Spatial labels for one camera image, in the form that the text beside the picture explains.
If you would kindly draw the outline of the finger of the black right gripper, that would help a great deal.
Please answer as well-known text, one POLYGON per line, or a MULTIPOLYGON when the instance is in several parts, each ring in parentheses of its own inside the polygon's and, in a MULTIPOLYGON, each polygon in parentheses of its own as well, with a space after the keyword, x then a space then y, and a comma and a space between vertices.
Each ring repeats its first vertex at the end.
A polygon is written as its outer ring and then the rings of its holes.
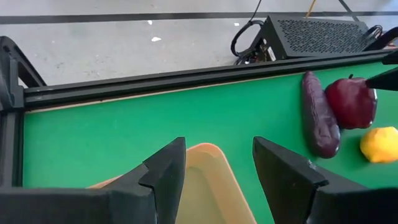
POLYGON ((382 63, 384 65, 398 65, 398 50, 391 52, 382 58, 382 63))
POLYGON ((398 91, 398 67, 368 78, 365 83, 368 88, 398 91))

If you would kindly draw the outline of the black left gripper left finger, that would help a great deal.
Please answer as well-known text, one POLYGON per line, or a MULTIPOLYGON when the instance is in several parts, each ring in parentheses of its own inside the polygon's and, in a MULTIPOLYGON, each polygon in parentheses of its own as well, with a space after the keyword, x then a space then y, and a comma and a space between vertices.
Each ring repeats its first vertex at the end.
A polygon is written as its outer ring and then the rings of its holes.
POLYGON ((108 204, 90 224, 174 224, 185 160, 185 138, 177 137, 133 170, 101 186, 108 191, 108 204))

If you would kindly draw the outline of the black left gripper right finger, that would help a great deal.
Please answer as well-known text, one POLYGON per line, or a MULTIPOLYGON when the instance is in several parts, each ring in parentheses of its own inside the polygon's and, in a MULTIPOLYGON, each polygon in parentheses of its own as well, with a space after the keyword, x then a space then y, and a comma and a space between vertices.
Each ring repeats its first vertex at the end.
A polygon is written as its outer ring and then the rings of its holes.
POLYGON ((275 224, 343 224, 337 196, 365 190, 263 137, 253 139, 257 175, 275 224))

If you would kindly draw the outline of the dark red apple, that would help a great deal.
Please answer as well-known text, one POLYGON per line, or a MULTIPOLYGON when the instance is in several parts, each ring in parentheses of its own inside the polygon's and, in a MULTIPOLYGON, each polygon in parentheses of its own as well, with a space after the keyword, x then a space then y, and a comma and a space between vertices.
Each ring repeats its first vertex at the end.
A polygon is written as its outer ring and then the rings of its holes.
POLYGON ((341 78, 325 89, 326 98, 341 129, 366 129, 374 121, 376 90, 366 86, 366 79, 341 78))

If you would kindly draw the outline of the long purple eggplant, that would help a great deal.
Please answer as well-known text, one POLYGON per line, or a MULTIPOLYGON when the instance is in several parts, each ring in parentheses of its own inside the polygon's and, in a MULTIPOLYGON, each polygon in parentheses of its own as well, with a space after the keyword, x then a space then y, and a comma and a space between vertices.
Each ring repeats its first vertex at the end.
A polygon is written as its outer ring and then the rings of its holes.
POLYGON ((340 129, 318 77, 305 72, 301 82, 303 133, 315 156, 329 159, 340 147, 340 129))

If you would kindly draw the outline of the orange translucent plastic basket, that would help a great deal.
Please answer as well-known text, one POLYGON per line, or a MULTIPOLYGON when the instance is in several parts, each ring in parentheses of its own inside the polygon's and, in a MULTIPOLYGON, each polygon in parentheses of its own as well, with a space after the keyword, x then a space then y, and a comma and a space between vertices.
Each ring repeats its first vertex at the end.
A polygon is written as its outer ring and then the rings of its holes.
POLYGON ((218 146, 201 143, 187 149, 175 224, 257 224, 218 146))

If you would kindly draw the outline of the yellow lemon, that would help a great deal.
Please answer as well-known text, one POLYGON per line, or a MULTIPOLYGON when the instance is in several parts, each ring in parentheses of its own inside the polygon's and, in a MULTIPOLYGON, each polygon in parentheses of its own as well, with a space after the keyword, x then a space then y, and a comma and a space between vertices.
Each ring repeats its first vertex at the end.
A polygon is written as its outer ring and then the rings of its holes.
POLYGON ((398 161, 398 130, 389 126, 368 131, 361 138, 360 150, 372 163, 398 161))

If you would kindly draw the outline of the black perforated computer case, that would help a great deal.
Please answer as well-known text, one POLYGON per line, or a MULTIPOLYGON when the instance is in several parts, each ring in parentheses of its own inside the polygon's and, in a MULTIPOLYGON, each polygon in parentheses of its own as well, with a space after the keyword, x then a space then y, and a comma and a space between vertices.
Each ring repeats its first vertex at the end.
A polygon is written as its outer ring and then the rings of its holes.
POLYGON ((268 16, 250 49, 272 61, 362 52, 376 41, 363 22, 268 16))

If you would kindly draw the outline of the black table frame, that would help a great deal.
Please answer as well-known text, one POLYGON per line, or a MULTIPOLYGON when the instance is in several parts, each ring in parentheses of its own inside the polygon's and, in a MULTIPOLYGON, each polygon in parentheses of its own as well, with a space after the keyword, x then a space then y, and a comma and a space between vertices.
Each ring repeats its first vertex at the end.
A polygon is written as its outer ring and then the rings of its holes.
POLYGON ((23 187, 24 117, 30 111, 254 79, 280 65, 302 62, 382 63, 382 58, 387 54, 387 50, 376 50, 344 57, 309 57, 47 86, 37 78, 32 65, 19 47, 10 38, 2 36, 0 37, 0 187, 23 187))

